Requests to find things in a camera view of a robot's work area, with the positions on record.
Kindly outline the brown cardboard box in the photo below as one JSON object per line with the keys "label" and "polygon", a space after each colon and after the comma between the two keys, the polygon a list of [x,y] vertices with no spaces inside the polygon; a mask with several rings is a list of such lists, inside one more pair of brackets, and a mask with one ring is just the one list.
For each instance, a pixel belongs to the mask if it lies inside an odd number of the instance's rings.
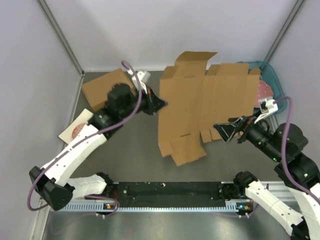
{"label": "brown cardboard box", "polygon": [[108,99],[108,92],[111,91],[112,87],[116,84],[128,84],[131,88],[133,87],[129,78],[120,68],[82,85],[82,91],[93,112],[97,112],[105,105]]}
{"label": "brown cardboard box", "polygon": [[208,65],[214,55],[184,51],[160,78],[167,105],[158,113],[158,146],[177,166],[206,155],[202,145],[220,139],[214,124],[254,112],[260,69],[246,62]]}

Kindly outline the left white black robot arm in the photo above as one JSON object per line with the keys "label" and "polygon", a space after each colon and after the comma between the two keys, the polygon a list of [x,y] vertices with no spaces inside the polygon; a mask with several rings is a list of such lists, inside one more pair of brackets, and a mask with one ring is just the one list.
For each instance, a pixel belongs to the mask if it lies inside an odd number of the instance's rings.
{"label": "left white black robot arm", "polygon": [[132,92],[128,84],[115,84],[108,92],[104,106],[89,118],[66,148],[43,167],[34,166],[29,171],[32,182],[30,191],[37,192],[54,211],[86,196],[109,198],[114,187],[108,175],[96,173],[89,177],[72,178],[72,174],[135,114],[143,112],[153,116],[167,104],[150,87],[143,86]]}

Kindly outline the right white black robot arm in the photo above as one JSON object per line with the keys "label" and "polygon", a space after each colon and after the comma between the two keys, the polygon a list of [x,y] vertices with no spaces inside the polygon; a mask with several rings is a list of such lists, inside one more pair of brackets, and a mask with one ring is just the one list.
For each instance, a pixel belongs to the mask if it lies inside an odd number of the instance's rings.
{"label": "right white black robot arm", "polygon": [[291,209],[274,196],[249,171],[239,172],[233,179],[233,192],[249,198],[268,212],[285,229],[292,240],[320,238],[320,171],[317,164],[303,153],[308,139],[295,124],[281,124],[274,133],[255,122],[253,116],[230,118],[228,123],[214,124],[225,143],[242,133],[237,143],[249,141],[277,163],[274,171],[295,198],[300,212]]}

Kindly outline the closed brown cardboard box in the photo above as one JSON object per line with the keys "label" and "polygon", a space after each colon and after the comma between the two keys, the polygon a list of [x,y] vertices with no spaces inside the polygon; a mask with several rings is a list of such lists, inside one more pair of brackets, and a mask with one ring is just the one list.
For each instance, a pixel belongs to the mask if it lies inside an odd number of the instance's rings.
{"label": "closed brown cardboard box", "polygon": [[111,91],[112,87],[116,84],[128,84],[131,88],[133,87],[129,78],[120,68],[82,85],[82,91],[93,112],[97,112],[105,105],[108,99],[108,92]]}

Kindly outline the pink polka dot plate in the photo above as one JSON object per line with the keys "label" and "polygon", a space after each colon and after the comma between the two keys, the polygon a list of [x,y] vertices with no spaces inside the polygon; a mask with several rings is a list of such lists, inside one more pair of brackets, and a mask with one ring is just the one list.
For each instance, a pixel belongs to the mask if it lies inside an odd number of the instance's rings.
{"label": "pink polka dot plate", "polygon": [[263,80],[259,80],[254,107],[259,108],[260,107],[259,100],[263,98],[268,98],[268,97],[272,97],[272,98],[274,97],[274,92],[272,88]]}

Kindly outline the red patterned bowl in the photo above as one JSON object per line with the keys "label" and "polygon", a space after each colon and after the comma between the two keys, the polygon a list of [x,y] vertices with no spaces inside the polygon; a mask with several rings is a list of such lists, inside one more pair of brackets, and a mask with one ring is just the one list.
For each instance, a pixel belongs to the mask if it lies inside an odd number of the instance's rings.
{"label": "red patterned bowl", "polygon": [[82,131],[82,129],[83,129],[83,127],[84,127],[85,125],[86,125],[85,122],[78,124],[78,125],[73,129],[73,131],[72,131],[72,133],[71,133],[71,138],[72,138],[72,139],[75,139],[75,138],[80,134],[80,132]]}

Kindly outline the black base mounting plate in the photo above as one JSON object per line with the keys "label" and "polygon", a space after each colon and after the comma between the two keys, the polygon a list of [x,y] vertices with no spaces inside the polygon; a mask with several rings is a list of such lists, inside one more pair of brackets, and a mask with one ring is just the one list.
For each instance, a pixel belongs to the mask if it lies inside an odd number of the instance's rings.
{"label": "black base mounting plate", "polygon": [[119,182],[99,196],[118,200],[122,208],[224,207],[226,201],[247,199],[233,183],[219,181]]}

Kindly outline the white square board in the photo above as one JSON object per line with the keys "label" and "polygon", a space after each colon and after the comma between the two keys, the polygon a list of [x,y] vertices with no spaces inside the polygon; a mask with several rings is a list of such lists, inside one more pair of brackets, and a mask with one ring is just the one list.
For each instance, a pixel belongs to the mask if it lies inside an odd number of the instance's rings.
{"label": "white square board", "polygon": [[89,111],[88,109],[84,109],[78,117],[75,118],[75,120],[62,132],[58,135],[58,138],[63,141],[66,144],[70,144],[72,139],[72,131],[73,129],[81,123],[88,123],[89,119],[94,114]]}

